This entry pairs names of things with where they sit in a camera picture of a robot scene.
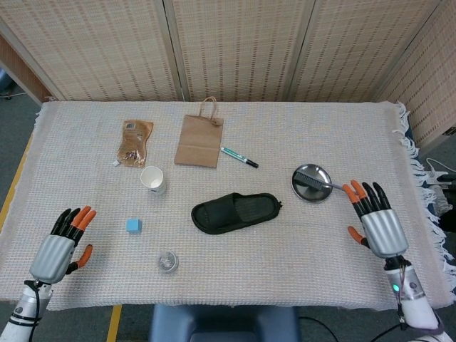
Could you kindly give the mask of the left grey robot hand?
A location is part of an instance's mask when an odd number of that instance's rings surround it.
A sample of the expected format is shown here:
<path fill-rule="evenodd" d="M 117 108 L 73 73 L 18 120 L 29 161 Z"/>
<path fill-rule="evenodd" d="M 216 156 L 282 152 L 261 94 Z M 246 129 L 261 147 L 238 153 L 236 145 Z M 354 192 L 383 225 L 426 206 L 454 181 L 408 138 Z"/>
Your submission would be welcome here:
<path fill-rule="evenodd" d="M 88 244 L 77 260 L 74 251 L 96 216 L 90 206 L 67 209 L 60 214 L 51 233 L 43 240 L 29 270 L 36 287 L 60 282 L 64 276 L 84 267 L 93 253 Z"/>

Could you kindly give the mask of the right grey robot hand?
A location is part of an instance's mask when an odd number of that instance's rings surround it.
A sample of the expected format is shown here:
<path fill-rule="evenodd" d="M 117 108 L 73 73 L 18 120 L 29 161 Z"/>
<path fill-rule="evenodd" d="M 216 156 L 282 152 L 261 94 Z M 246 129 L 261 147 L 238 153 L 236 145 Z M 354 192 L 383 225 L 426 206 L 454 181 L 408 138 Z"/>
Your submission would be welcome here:
<path fill-rule="evenodd" d="M 348 233 L 358 244 L 369 248 L 381 259 L 401 257 L 408 249 L 408 241 L 396 212 L 390 206 L 383 188 L 351 180 L 342 190 L 348 196 L 363 227 L 360 234 L 354 227 Z"/>

